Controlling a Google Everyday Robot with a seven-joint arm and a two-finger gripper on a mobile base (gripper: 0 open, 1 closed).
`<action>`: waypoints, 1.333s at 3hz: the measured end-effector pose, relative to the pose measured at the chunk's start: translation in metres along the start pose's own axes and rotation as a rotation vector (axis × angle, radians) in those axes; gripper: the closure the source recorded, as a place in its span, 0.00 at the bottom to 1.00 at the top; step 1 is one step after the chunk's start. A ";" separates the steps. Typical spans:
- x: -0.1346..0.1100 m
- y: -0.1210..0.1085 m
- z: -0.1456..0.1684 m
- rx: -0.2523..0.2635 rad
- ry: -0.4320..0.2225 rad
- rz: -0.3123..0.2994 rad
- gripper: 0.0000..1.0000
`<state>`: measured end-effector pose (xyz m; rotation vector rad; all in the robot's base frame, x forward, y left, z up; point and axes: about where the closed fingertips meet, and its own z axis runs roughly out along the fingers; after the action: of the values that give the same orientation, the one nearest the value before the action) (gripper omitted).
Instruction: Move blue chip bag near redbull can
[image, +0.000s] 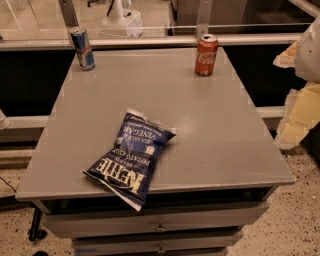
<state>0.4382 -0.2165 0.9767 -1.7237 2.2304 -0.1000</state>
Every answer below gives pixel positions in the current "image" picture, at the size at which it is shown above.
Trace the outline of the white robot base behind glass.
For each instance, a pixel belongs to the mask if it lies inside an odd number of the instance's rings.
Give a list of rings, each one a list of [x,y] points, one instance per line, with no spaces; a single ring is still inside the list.
[[[131,8],[131,0],[110,0],[101,22],[101,34],[107,37],[135,38],[143,33],[141,13]]]

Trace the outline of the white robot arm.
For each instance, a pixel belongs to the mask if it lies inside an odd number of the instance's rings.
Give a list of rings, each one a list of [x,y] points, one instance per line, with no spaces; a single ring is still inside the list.
[[[292,67],[295,75],[306,81],[300,89],[291,89],[285,100],[284,116],[275,139],[280,149],[292,149],[320,122],[320,17],[291,44],[273,64]]]

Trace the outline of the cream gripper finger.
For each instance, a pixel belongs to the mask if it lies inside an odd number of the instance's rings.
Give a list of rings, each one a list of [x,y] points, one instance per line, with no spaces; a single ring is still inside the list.
[[[275,144],[280,149],[297,146],[320,122],[320,84],[308,82],[301,90],[291,89],[277,128]]]
[[[297,45],[298,42],[292,43],[285,51],[276,56],[273,64],[280,68],[294,68]]]

